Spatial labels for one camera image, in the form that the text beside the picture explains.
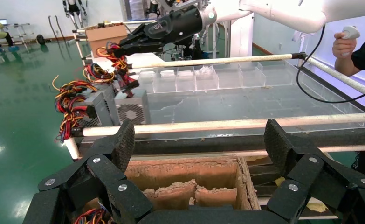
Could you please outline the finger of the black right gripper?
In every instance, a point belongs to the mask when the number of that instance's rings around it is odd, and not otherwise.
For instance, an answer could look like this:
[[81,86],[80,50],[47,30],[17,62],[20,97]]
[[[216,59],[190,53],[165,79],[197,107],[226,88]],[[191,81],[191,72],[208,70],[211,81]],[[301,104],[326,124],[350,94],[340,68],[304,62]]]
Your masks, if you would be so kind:
[[153,25],[154,25],[153,23],[139,25],[124,39],[124,44],[132,44],[135,42],[152,43],[153,40],[149,37],[147,31]]
[[164,44],[161,42],[120,42],[119,48],[113,49],[115,57],[130,56],[137,53],[162,52]]

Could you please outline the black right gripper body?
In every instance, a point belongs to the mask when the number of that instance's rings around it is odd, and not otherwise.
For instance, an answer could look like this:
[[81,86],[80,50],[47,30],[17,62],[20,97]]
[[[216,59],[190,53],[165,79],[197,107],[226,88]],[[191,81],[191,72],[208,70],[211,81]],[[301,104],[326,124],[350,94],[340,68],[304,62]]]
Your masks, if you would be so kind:
[[145,42],[178,42],[200,32],[209,24],[208,9],[199,9],[195,5],[170,12],[169,14],[145,26]]

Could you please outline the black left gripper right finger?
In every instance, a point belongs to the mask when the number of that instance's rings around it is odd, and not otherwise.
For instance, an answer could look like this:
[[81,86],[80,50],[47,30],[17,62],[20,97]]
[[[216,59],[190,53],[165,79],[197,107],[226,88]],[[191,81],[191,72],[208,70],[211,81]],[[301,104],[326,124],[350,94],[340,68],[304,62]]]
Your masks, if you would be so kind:
[[295,224],[315,198],[349,224],[365,224],[365,175],[328,158],[309,140],[286,133],[276,120],[266,123],[266,151],[284,178],[267,210]]

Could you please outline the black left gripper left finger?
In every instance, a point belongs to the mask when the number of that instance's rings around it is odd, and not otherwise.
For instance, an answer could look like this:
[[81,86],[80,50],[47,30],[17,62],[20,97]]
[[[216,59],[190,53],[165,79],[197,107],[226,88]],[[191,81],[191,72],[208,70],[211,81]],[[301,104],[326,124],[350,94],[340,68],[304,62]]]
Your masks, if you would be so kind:
[[40,193],[61,202],[72,214],[98,198],[120,224],[137,224],[152,210],[152,203],[125,172],[135,147],[134,125],[126,121],[114,135],[96,140],[85,156],[44,178]]

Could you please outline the operator bare hand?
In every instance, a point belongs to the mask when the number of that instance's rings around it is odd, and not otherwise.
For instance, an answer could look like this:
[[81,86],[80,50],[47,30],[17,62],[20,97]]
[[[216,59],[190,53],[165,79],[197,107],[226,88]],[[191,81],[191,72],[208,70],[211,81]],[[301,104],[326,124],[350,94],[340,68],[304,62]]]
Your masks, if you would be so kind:
[[332,53],[337,59],[346,58],[354,51],[357,44],[356,38],[344,39],[343,32],[335,33],[334,38]]

